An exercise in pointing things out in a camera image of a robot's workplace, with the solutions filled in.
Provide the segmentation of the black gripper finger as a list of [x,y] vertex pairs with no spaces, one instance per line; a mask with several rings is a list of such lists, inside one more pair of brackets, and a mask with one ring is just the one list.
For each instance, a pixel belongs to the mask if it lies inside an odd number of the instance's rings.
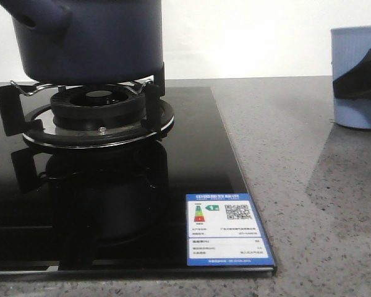
[[371,100],[371,48],[352,69],[333,82],[336,98],[347,100]]

